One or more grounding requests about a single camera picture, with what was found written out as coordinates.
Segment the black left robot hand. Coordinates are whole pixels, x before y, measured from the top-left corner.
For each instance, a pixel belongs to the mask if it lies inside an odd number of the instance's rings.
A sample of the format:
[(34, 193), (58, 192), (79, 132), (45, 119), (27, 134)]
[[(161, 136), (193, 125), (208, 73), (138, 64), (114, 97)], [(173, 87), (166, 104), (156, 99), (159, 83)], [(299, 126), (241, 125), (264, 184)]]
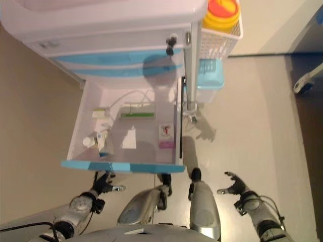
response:
[(116, 175), (113, 172), (106, 171), (104, 173), (96, 171), (94, 174), (94, 181), (91, 190), (98, 195), (109, 192), (121, 192), (126, 189), (124, 185), (113, 185), (113, 179)]

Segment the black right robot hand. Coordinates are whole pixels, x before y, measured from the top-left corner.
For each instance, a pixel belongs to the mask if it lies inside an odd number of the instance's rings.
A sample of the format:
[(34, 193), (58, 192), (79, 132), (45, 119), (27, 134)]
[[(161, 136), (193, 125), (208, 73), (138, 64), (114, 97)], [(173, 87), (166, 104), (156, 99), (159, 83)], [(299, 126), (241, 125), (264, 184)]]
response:
[(234, 183), (225, 189), (218, 189), (218, 194), (233, 194), (233, 195), (242, 195), (245, 192), (249, 191), (249, 187), (245, 184), (245, 182), (239, 178), (236, 174), (230, 171), (225, 171), (225, 175), (229, 176)]

